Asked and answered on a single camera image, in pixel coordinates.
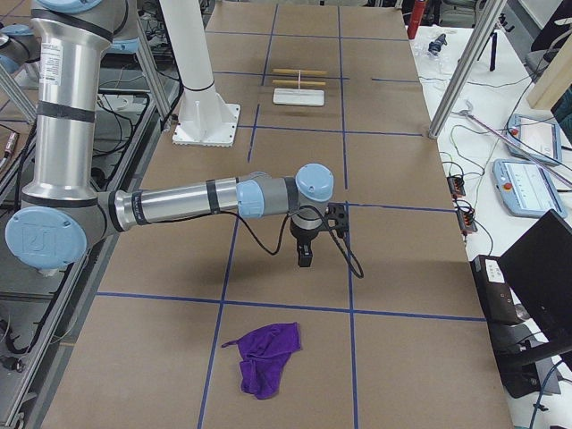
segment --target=purple towel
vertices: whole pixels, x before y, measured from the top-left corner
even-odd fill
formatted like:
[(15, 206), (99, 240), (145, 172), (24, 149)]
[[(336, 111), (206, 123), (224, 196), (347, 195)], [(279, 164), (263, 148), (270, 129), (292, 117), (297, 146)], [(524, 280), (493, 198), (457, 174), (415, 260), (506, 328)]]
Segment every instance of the purple towel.
[(238, 344), (243, 359), (240, 388), (259, 400), (266, 400), (278, 391), (282, 369), (290, 355), (301, 348), (297, 323), (269, 324), (221, 347), (232, 344)]

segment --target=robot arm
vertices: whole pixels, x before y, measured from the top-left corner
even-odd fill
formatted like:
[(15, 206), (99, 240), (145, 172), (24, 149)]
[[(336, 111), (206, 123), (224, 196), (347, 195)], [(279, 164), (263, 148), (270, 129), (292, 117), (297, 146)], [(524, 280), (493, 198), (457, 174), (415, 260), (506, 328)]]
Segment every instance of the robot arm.
[(133, 0), (32, 2), (42, 35), (36, 162), (22, 190), (23, 209), (6, 226), (9, 249), (36, 268), (60, 268), (135, 225), (238, 209), (242, 217), (290, 214), (299, 265), (309, 266), (310, 241), (324, 231), (333, 189), (332, 174), (319, 164), (306, 165), (295, 178), (257, 173), (132, 193), (91, 188), (100, 60), (114, 39), (120, 47), (132, 45), (136, 12)]
[(12, 74), (24, 63), (39, 59), (39, 43), (30, 28), (22, 24), (0, 29), (0, 64)]

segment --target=white rectangular plate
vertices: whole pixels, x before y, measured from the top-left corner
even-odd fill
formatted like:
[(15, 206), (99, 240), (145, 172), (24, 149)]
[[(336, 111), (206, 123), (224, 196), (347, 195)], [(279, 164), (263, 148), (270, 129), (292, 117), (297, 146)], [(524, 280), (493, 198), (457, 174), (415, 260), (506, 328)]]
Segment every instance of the white rectangular plate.
[(276, 88), (275, 105), (324, 105), (324, 92), (321, 89)]

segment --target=white pillar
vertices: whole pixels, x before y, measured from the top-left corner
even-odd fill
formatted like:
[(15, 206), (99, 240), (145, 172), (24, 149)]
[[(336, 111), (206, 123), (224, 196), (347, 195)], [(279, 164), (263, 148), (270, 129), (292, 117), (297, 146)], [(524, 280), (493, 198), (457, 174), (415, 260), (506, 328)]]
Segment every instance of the white pillar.
[(198, 0), (160, 0), (185, 92), (177, 144), (232, 146), (240, 106), (227, 105), (216, 92)]

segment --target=wooden stick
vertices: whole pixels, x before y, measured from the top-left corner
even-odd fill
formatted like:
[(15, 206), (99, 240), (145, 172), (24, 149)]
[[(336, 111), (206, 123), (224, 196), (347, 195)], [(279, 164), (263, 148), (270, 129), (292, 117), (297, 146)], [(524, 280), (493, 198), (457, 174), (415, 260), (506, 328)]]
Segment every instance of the wooden stick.
[(294, 69), (273, 69), (273, 74), (288, 74), (292, 76), (298, 76), (298, 73), (302, 76), (325, 76), (328, 74), (327, 71), (323, 70), (294, 70)]
[(297, 87), (298, 84), (301, 87), (325, 87), (325, 82), (316, 82), (315, 80), (301, 80), (298, 82), (297, 80), (277, 80), (274, 79), (272, 81), (274, 85), (288, 85), (292, 87)]
[(526, 98), (533, 109), (550, 110), (572, 82), (572, 38), (560, 49)]

